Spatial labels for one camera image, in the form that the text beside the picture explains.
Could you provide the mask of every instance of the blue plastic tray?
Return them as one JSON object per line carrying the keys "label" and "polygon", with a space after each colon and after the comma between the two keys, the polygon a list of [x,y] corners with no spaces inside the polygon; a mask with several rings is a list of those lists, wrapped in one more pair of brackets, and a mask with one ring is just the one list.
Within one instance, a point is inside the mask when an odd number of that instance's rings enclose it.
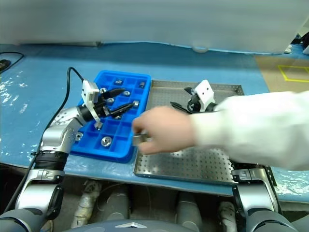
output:
{"label": "blue plastic tray", "polygon": [[[115,83],[117,80],[121,80],[122,84],[117,85]],[[94,127],[95,120],[88,122],[79,130],[83,133],[83,136],[80,141],[75,141],[71,152],[96,159],[128,162],[134,150],[132,146],[132,121],[146,108],[151,83],[150,76],[138,73],[101,71],[94,82],[98,88],[104,87],[107,90],[125,88],[131,93],[128,97],[123,94],[115,97],[114,103],[108,105],[110,109],[115,109],[125,103],[131,103],[134,100],[138,100],[140,104],[138,108],[132,108],[124,113],[119,120],[112,117],[101,118],[103,126],[100,130]],[[144,88],[140,87],[141,82],[145,83]],[[105,136],[112,138],[112,144],[109,147],[101,145],[101,140]]]}

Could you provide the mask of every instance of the silver bolt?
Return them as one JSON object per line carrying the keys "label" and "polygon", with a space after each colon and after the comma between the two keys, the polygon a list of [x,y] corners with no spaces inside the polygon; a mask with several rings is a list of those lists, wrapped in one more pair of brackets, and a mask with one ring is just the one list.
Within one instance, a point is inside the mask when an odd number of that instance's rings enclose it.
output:
{"label": "silver bolt", "polygon": [[82,136],[83,136],[83,135],[84,135],[83,133],[77,132],[77,133],[76,133],[76,136],[75,136],[75,141],[80,141],[80,140],[82,139]]}
{"label": "silver bolt", "polygon": [[107,91],[107,88],[100,88],[100,93],[105,93]]}
{"label": "silver bolt", "polygon": [[103,147],[107,147],[107,146],[110,146],[112,143],[112,138],[109,137],[109,136],[105,136],[103,137],[103,139],[101,140],[101,145]]}
{"label": "silver bolt", "polygon": [[145,87],[145,82],[140,82],[140,88],[144,88]]}
{"label": "silver bolt", "polygon": [[130,96],[131,93],[130,93],[129,91],[124,91],[123,94],[124,94],[125,96]]}
{"label": "silver bolt", "polygon": [[94,127],[97,129],[97,130],[100,130],[103,126],[103,123],[101,121],[98,121],[94,124]]}
{"label": "silver bolt", "polygon": [[115,85],[121,85],[122,84],[122,80],[116,80],[115,81]]}
{"label": "silver bolt", "polygon": [[113,104],[115,99],[114,98],[108,98],[106,101],[107,101],[108,104]]}
{"label": "silver bolt", "polygon": [[133,101],[133,103],[134,103],[134,106],[133,106],[134,108],[137,108],[140,104],[140,102],[137,100]]}

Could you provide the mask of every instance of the metal tray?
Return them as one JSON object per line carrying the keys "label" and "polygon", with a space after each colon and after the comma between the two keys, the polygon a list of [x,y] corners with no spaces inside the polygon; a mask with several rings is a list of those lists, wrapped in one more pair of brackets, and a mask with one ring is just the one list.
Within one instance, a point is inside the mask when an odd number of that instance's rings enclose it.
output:
{"label": "metal tray", "polygon": [[[146,109],[177,102],[186,106],[190,95],[185,87],[194,87],[192,82],[152,81]],[[235,95],[244,95],[239,85],[211,84],[216,103]],[[227,154],[220,149],[192,147],[175,153],[143,155],[138,152],[134,174],[196,182],[221,182],[233,184],[232,165]]]}

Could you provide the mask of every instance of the lab coat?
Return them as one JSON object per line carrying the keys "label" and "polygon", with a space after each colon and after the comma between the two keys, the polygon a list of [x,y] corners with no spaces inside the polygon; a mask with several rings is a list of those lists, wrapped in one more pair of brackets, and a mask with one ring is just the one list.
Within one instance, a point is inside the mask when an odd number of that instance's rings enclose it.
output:
{"label": "lab coat", "polygon": [[221,147],[238,162],[309,170],[309,91],[230,97],[190,117],[197,145]]}

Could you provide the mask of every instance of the metal pin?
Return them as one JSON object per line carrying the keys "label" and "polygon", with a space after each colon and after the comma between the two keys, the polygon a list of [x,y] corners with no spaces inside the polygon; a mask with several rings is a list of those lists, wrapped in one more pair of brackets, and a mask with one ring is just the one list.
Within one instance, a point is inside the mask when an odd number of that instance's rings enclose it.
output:
{"label": "metal pin", "polygon": [[94,127],[97,129],[97,130],[100,130],[103,126],[103,123],[101,121],[98,121],[98,122],[95,122],[94,124]]}

